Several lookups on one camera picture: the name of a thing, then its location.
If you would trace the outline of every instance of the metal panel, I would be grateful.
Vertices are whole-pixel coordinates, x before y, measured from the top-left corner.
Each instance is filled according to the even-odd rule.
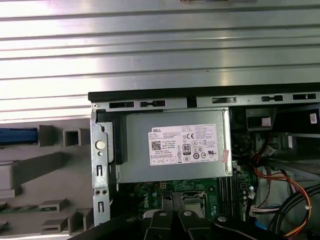
[[[319,82],[319,24],[318,0],[1,1],[0,123],[89,117],[95,91]]]
[[[216,124],[219,161],[192,164],[151,166],[148,132],[152,128]],[[126,119],[127,162],[119,166],[118,183],[138,183],[184,179],[229,177],[231,157],[221,162],[224,149],[231,151],[229,110],[207,108],[202,111],[170,111],[166,113],[133,114]]]

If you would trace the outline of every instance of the capacitor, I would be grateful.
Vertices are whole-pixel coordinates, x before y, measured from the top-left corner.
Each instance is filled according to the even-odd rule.
[[[154,206],[154,207],[158,206],[158,201],[156,199],[154,199],[152,201],[152,206]]]

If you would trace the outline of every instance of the sticker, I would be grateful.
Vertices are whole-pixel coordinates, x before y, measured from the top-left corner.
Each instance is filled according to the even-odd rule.
[[[262,127],[271,127],[271,117],[262,118]]]
[[[252,200],[255,198],[255,196],[256,196],[256,193],[255,193],[254,190],[251,190],[251,191],[249,192],[249,194],[248,194],[248,198],[250,198],[250,199],[252,199]]]
[[[275,153],[276,150],[274,150],[271,146],[267,145],[264,153],[267,154],[268,156],[271,156],[272,154]]]
[[[310,122],[311,122],[311,124],[317,124],[318,123],[317,114],[316,113],[310,114]]]
[[[229,150],[223,149],[221,162],[227,163],[228,162],[228,156],[229,156]]]
[[[152,166],[218,161],[215,124],[153,127],[148,139]]]

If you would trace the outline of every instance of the cable connector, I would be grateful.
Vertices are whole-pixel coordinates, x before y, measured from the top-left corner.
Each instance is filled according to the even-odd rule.
[[[250,211],[249,211],[249,216],[250,216],[250,217],[255,218],[255,217],[258,216],[257,214],[254,213],[254,208],[256,208],[256,207],[257,207],[257,206],[255,206],[255,205],[252,205],[252,206],[250,207]]]

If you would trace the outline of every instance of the wire bundle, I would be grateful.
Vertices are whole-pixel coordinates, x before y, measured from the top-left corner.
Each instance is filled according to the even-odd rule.
[[[267,206],[267,207],[251,207],[252,215],[267,215],[267,214],[275,214],[280,209],[279,205]]]
[[[320,193],[320,184],[307,187],[304,190],[306,191],[306,193],[308,194],[309,197],[312,197],[313,195]],[[282,225],[283,219],[286,216],[286,214],[292,208],[294,208],[297,204],[301,203],[304,199],[305,199],[304,196],[299,191],[297,191],[296,193],[294,193],[291,196],[289,196],[284,201],[284,203],[281,205],[280,209],[275,214],[275,216],[272,218],[268,229],[271,230],[272,232],[276,233],[276,234],[280,234],[281,233],[281,225]],[[295,233],[293,233],[293,237],[295,237],[296,235],[299,234],[299,232],[304,227],[304,226],[302,226],[302,224],[306,220],[308,221],[310,215],[311,215],[311,208],[306,207],[305,217],[304,217],[301,225],[298,227],[299,229]]]
[[[264,144],[262,145],[262,147],[260,148],[260,150],[255,153],[252,157],[251,160],[253,161],[253,165],[254,167],[254,173],[262,179],[266,179],[268,180],[268,193],[267,196],[265,198],[265,200],[258,206],[258,208],[260,208],[268,199],[269,195],[270,195],[270,188],[271,188],[271,181],[285,181],[288,182],[290,185],[292,185],[293,188],[295,188],[297,190],[297,192],[294,194],[295,196],[300,196],[302,199],[301,201],[303,201],[303,199],[305,199],[306,201],[306,209],[307,209],[307,213],[302,221],[302,223],[300,224],[300,226],[294,228],[292,231],[284,234],[285,237],[289,237],[289,238],[294,238],[295,236],[297,236],[300,231],[302,230],[302,228],[307,224],[309,218],[311,217],[311,201],[310,201],[310,197],[308,195],[308,193],[306,192],[306,190],[296,181],[292,180],[291,178],[289,178],[289,176],[284,172],[284,171],[280,171],[274,174],[263,174],[262,172],[258,171],[257,169],[257,165],[260,162],[260,159],[264,153],[264,151],[267,148],[269,139],[271,137],[271,134],[269,133],[265,139]],[[277,226],[278,229],[276,229],[275,233],[279,234],[280,233],[280,228],[281,228],[281,221],[283,220],[283,217],[281,218],[281,221],[279,223],[279,213],[276,214],[277,218]]]

